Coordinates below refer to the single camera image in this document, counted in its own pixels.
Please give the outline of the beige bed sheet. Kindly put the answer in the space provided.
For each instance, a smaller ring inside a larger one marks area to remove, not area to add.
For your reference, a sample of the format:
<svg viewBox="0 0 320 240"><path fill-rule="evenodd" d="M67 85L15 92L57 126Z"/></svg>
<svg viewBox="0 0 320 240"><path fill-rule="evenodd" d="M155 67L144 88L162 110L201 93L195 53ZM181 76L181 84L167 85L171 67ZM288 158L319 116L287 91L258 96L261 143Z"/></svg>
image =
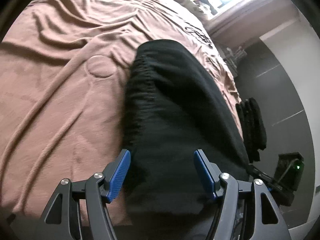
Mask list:
<svg viewBox="0 0 320 240"><path fill-rule="evenodd" d="M204 26L213 18L209 7L194 0L159 0L176 12L181 19L208 35Z"/></svg>

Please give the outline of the pink curtain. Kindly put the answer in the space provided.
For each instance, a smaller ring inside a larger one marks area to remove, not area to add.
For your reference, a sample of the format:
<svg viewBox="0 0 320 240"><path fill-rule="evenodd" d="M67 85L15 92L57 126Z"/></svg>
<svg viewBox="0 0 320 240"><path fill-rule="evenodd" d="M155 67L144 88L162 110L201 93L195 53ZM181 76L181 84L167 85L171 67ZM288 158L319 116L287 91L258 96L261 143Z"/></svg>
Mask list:
<svg viewBox="0 0 320 240"><path fill-rule="evenodd" d="M247 47L260 36L299 17L291 0L237 0L204 26L210 38L229 48Z"/></svg>

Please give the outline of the folded black clothes stack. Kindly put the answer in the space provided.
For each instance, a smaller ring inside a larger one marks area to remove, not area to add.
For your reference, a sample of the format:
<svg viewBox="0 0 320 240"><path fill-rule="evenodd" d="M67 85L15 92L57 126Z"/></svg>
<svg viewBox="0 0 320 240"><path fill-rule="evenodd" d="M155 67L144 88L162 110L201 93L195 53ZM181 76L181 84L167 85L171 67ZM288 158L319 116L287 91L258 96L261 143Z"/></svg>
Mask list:
<svg viewBox="0 0 320 240"><path fill-rule="evenodd" d="M258 150L267 146L267 134L260 107L254 98L236 104L249 163L260 161Z"/></svg>

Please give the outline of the black pants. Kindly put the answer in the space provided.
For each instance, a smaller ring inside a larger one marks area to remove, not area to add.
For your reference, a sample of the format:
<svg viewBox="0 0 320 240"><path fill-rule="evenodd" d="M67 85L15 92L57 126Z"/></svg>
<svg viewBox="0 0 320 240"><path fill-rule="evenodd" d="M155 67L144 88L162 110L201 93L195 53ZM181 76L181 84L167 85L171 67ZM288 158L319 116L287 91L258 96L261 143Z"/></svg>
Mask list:
<svg viewBox="0 0 320 240"><path fill-rule="evenodd" d="M197 175L203 150L222 172L246 181L247 152L217 84L180 43L140 45L126 86L124 182L135 239L204 239L215 211Z"/></svg>

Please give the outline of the white bedside cabinet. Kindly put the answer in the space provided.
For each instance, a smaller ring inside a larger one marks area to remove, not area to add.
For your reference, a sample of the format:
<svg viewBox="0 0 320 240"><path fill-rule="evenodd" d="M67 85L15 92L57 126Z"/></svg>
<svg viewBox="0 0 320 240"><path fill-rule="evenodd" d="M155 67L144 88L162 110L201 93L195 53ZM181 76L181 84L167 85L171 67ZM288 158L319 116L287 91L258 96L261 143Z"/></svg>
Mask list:
<svg viewBox="0 0 320 240"><path fill-rule="evenodd" d="M247 56L246 51L242 47L232 50L220 43L216 43L215 46L231 74L236 78L238 76L238 66L240 62Z"/></svg>

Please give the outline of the brown bed blanket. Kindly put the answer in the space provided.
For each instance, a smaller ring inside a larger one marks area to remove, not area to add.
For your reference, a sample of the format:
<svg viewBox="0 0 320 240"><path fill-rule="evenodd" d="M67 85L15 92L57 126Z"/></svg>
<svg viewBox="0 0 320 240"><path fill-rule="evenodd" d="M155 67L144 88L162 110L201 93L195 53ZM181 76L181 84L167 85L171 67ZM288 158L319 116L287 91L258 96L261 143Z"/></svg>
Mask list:
<svg viewBox="0 0 320 240"><path fill-rule="evenodd" d="M57 182L82 180L118 152L124 87L136 49L184 45L240 102L208 35L159 0L32 0L1 42L1 211L31 228Z"/></svg>

